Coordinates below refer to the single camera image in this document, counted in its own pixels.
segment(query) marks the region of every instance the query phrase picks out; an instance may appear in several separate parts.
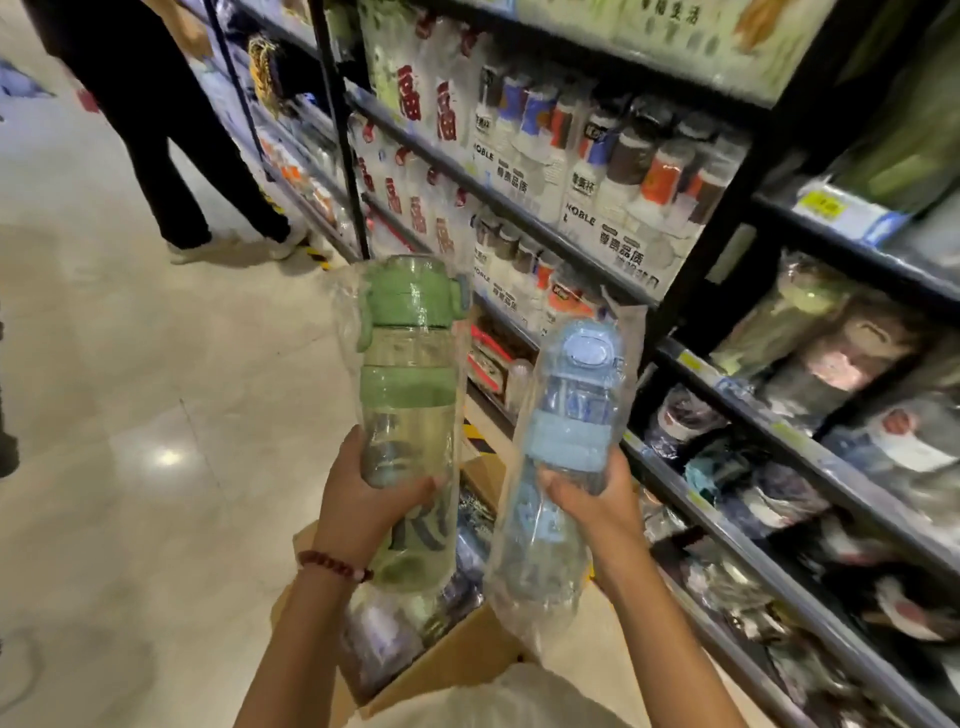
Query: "water bottle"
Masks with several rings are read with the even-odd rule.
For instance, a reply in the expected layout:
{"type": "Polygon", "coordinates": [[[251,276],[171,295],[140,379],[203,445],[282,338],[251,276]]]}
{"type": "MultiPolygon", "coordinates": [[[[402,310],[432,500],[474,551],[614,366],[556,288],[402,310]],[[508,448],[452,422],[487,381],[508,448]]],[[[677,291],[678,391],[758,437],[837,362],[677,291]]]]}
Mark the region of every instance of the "water bottle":
{"type": "Polygon", "coordinates": [[[454,322],[468,289],[427,255],[371,265],[360,295],[360,404],[367,444],[362,473],[374,488],[432,475],[431,505],[398,522],[373,558],[373,580],[407,594],[441,589],[455,568],[458,347],[454,322]]]}
{"type": "Polygon", "coordinates": [[[572,619],[589,563],[576,522],[541,493],[538,470],[560,473],[592,495],[604,490],[625,378],[613,324],[568,321],[548,341],[518,442],[522,463],[496,523],[484,580],[500,621],[528,642],[546,623],[559,627],[572,619]]]}

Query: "tiled floor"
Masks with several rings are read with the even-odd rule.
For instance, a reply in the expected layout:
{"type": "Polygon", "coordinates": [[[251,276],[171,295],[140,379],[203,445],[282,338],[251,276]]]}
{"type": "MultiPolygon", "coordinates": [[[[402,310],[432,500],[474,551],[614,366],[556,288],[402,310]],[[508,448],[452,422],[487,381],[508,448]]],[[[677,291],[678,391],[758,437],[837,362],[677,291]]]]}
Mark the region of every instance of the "tiled floor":
{"type": "MultiPolygon", "coordinates": [[[[61,92],[0,102],[0,387],[22,460],[0,481],[0,725],[226,728],[354,419],[329,278],[255,247],[258,265],[169,265],[121,142],[16,0],[0,49],[61,92]]],[[[183,168],[214,225],[252,235],[183,168]]],[[[595,589],[547,664],[646,723],[595,589]]]]}

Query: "store shelf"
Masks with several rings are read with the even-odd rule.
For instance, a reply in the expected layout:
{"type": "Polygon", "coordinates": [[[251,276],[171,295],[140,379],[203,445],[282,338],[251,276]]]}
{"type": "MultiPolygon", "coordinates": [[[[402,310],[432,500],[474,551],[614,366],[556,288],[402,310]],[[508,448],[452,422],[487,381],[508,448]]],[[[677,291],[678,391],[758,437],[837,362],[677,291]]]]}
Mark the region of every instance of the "store shelf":
{"type": "Polygon", "coordinates": [[[234,2],[237,7],[241,8],[243,12],[252,17],[257,24],[260,25],[271,36],[279,38],[280,40],[286,40],[288,43],[293,43],[302,51],[317,59],[317,61],[320,60],[320,51],[317,50],[317,42],[312,36],[313,29],[310,28],[310,26],[303,23],[300,24],[303,29],[306,29],[304,30],[304,33],[310,33],[310,38],[306,37],[306,35],[301,36],[292,28],[284,25],[279,18],[274,19],[269,15],[265,15],[261,10],[255,8],[249,2],[249,0],[234,0],[234,2]]]}
{"type": "Polygon", "coordinates": [[[872,248],[793,212],[794,195],[757,192],[751,218],[762,230],[777,231],[784,243],[820,258],[854,280],[915,306],[934,318],[960,321],[960,286],[938,279],[899,258],[872,248]]]}
{"type": "Polygon", "coordinates": [[[322,233],[347,263],[355,263],[360,259],[360,255],[353,250],[353,247],[340,236],[340,233],[326,221],[326,218],[313,205],[300,195],[292,184],[284,179],[280,171],[268,159],[264,159],[263,167],[270,174],[273,183],[283,190],[283,194],[290,199],[290,202],[297,206],[310,227],[322,233]]]}
{"type": "Polygon", "coordinates": [[[923,564],[960,603],[960,553],[933,538],[921,516],[866,475],[774,415],[708,362],[667,338],[654,361],[679,376],[697,397],[753,433],[775,457],[794,468],[828,500],[877,523],[923,564]]]}
{"type": "Polygon", "coordinates": [[[458,0],[414,0],[414,5],[493,33],[506,48],[536,49],[538,55],[566,64],[576,59],[577,68],[589,76],[630,78],[636,88],[708,111],[744,129],[756,129],[770,119],[772,104],[732,96],[639,52],[605,47],[587,36],[574,39],[560,30],[521,22],[492,5],[458,0]]]}
{"type": "Polygon", "coordinates": [[[657,303],[641,286],[615,274],[606,265],[587,255],[567,237],[538,220],[530,212],[499,192],[486,187],[454,159],[400,126],[391,112],[362,88],[350,85],[347,96],[353,107],[383,130],[387,136],[412,149],[419,157],[450,177],[467,192],[489,205],[497,215],[516,225],[564,260],[573,263],[578,271],[590,274],[603,282],[615,297],[623,302],[645,303],[651,309],[657,307],[657,303]]]}
{"type": "Polygon", "coordinates": [[[488,393],[487,390],[474,384],[469,377],[467,379],[467,393],[473,397],[473,400],[483,410],[484,414],[491,419],[496,428],[513,440],[516,430],[516,416],[510,414],[500,403],[500,400],[488,393]]]}
{"type": "Polygon", "coordinates": [[[338,205],[343,209],[350,209],[350,198],[347,191],[330,177],[320,164],[313,159],[313,155],[311,155],[300,140],[297,139],[294,133],[274,119],[262,106],[253,101],[249,103],[250,111],[254,119],[280,137],[280,141],[283,142],[283,146],[287,148],[287,151],[297,158],[300,164],[310,173],[311,177],[315,177],[326,187],[330,192],[330,197],[332,197],[338,205]]]}
{"type": "Polygon", "coordinates": [[[376,214],[390,227],[394,235],[396,235],[396,237],[398,237],[403,244],[410,249],[411,253],[423,253],[426,255],[434,254],[433,251],[427,247],[426,243],[420,240],[419,235],[410,230],[406,226],[406,223],[400,220],[400,218],[398,218],[389,207],[381,203],[373,195],[364,192],[360,195],[360,199],[367,203],[367,205],[373,210],[374,214],[376,214]]]}
{"type": "Polygon", "coordinates": [[[817,724],[747,654],[731,630],[713,619],[684,587],[663,569],[660,576],[686,614],[700,644],[742,691],[781,728],[817,728],[817,724]]]}
{"type": "Polygon", "coordinates": [[[635,435],[624,438],[635,474],[655,496],[677,506],[692,522],[706,530],[718,545],[729,551],[764,588],[782,601],[790,614],[823,643],[850,676],[913,728],[955,728],[955,724],[907,682],[870,645],[797,583],[763,549],[728,521],[686,481],[635,435]]]}
{"type": "Polygon", "coordinates": [[[331,141],[338,141],[337,127],[334,125],[333,119],[327,116],[319,107],[311,104],[309,101],[304,100],[302,97],[297,98],[294,106],[297,108],[297,111],[300,112],[300,115],[307,120],[310,126],[331,141]]]}

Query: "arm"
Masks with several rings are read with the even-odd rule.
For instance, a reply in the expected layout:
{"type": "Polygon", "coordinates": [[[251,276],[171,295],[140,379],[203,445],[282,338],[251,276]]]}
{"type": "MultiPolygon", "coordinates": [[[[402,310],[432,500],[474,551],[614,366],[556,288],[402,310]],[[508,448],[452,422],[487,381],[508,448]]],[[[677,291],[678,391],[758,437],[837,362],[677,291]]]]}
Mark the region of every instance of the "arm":
{"type": "MultiPolygon", "coordinates": [[[[394,523],[436,493],[432,478],[389,490],[360,477],[364,436],[352,429],[324,488],[313,547],[364,569],[394,523]]],[[[300,570],[234,728],[317,728],[329,722],[344,612],[356,585],[331,570],[300,570]]]]}
{"type": "Polygon", "coordinates": [[[620,448],[611,450],[607,476],[607,489],[599,497],[555,473],[543,472],[541,484],[587,538],[598,581],[620,619],[651,725],[743,728],[743,718],[647,549],[630,468],[620,448]]]}
{"type": "Polygon", "coordinates": [[[213,55],[203,24],[181,9],[175,0],[143,0],[143,2],[160,16],[167,31],[183,53],[195,59],[213,55]]]}

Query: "white sneaker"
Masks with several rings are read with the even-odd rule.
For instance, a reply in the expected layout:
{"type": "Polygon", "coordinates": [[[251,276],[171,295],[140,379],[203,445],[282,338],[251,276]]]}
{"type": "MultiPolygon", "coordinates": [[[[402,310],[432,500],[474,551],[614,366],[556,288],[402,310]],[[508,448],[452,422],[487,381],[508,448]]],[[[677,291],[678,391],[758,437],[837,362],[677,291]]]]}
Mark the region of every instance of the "white sneaker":
{"type": "Polygon", "coordinates": [[[294,254],[294,250],[310,234],[310,229],[302,220],[290,220],[290,232],[280,241],[272,237],[266,238],[267,250],[270,251],[270,257],[274,260],[283,260],[294,254]]]}
{"type": "Polygon", "coordinates": [[[185,263],[195,263],[203,260],[209,255],[216,255],[223,251],[231,250],[236,245],[236,235],[227,232],[214,232],[213,237],[208,243],[197,248],[178,248],[173,243],[167,243],[167,250],[170,252],[170,262],[174,265],[184,265],[185,263]]]}

